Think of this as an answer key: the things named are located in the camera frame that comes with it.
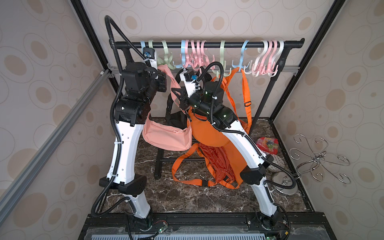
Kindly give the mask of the pink crossbody bag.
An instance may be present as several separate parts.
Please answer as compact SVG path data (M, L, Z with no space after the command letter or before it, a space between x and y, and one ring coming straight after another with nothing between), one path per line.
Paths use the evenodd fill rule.
M171 88L181 89L180 84L173 76L170 68L167 65L158 66L158 70L165 73L171 79ZM171 103L175 103L180 109L180 97L181 94L171 93ZM142 136L144 140L163 150L168 151L186 151L192 146L192 127L178 128L172 126L166 126L156 123L149 119L149 115L146 119Z

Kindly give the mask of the orange crossbody bag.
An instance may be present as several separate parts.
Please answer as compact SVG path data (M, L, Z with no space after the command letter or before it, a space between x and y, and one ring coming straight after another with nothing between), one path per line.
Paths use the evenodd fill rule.
M191 117L192 135L201 144L209 147L223 147L230 142L230 139L217 128L223 130L227 127L223 122L231 124L238 119L236 104L228 89L231 79L230 76L223 78L221 88L218 90L219 99L214 103L213 119L216 123L214 126L210 122L209 110L217 82L206 82L201 97L188 111Z
M240 67L235 68L234 70L231 71L229 76L223 78L223 82L222 82L221 87L225 91L227 98L228 98L230 104L232 105L233 110L234 110L234 112L238 118L239 116L237 114L236 103L230 94L229 85L230 85L230 82L231 82L232 78L234 77L235 73L238 73L239 71L242 74L242 95L243 95L244 108L245 108L246 117L247 117L247 122L244 122L242 120L240 120L240 122L241 122L243 128L245 129L246 133L249 134L251 131L251 127L252 127L252 100L251 100L251 92L250 92L250 88L249 88L249 84L248 84L248 80L247 80L245 71L243 69L241 69Z

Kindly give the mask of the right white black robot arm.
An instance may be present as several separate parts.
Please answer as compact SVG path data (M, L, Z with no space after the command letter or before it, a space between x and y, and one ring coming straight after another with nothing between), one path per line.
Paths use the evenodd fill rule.
M187 110L187 125L196 143L177 158L172 173L177 173L184 159L197 153L205 159L214 181L193 179L186 184L200 187L220 184L237 189L246 183L257 198L260 208L257 218L266 229L287 220L283 207L272 198L269 189L272 181L266 177L267 168L274 164L273 157L263 152L249 136L251 121L241 121L235 107L223 105L223 97L230 94L231 78L223 75L212 78L208 69L202 67L199 70L184 68L176 80L184 86L173 92Z

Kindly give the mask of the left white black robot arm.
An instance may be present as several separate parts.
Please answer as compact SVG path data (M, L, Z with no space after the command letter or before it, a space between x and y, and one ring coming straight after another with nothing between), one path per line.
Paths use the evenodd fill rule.
M91 215L104 216L128 202L133 220L149 228L153 211L145 196L147 178L135 173L135 159L151 103L157 92L167 90L167 76L157 69L154 49L145 48L142 53L110 16L105 16L105 24L120 77L110 109L116 139L111 168L100 179L103 190L91 208Z

